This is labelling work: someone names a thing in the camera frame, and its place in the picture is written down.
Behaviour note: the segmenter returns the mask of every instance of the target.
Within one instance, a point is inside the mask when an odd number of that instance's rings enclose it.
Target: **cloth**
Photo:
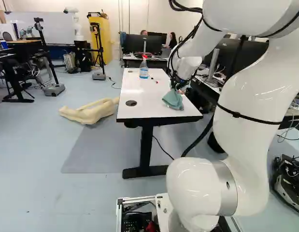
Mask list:
[[[175,89],[171,89],[162,100],[174,110],[184,110],[183,97]]]
[[[120,37],[119,37],[119,39],[120,39],[120,46],[124,46],[124,44],[125,44],[125,41],[126,41],[126,37],[127,37],[127,33],[125,33],[124,31],[121,31],[120,32]]]

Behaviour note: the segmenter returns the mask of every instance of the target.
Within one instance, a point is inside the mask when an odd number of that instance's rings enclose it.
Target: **computer monitor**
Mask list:
[[[156,35],[156,36],[161,36],[162,38],[162,44],[166,44],[167,43],[167,33],[159,33],[159,32],[151,32],[151,31],[148,31],[147,32],[148,35]]]
[[[223,74],[227,75],[236,52],[237,47],[240,44],[240,40],[223,38],[219,44],[215,47],[220,49],[217,59],[217,64],[220,64]],[[242,49],[237,56],[236,63],[234,65],[234,70],[231,75],[238,73],[244,68],[256,62],[261,56],[266,52],[269,44],[257,41],[244,41]],[[213,52],[208,54],[203,59],[203,64],[210,66]]]
[[[161,36],[127,34],[124,50],[126,52],[143,52],[146,38],[146,52],[159,53],[162,48]]]

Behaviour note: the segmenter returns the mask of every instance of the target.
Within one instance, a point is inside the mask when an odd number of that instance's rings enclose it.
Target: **keyboard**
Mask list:
[[[0,53],[0,57],[8,55],[7,53]]]

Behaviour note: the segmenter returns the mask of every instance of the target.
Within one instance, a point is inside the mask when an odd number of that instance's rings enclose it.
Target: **floor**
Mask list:
[[[111,88],[109,80],[93,81],[90,73],[56,71],[66,86],[59,96],[46,97],[32,88],[34,103],[0,103],[0,232],[114,232],[116,198],[166,192],[165,177],[123,180],[121,173],[62,174],[84,127],[60,117],[58,109],[116,97],[120,90]],[[123,73],[119,62],[107,65],[106,73],[119,87]],[[207,120],[193,129],[196,134]],[[169,149],[168,135],[160,139]],[[162,152],[153,159],[171,162]]]

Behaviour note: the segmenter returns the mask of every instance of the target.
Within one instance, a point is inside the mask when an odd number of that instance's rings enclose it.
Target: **mannequin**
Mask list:
[[[119,103],[119,97],[110,99],[104,98],[84,105],[76,110],[63,106],[59,109],[61,116],[82,124],[95,124],[101,118],[112,115],[115,112],[115,105]]]

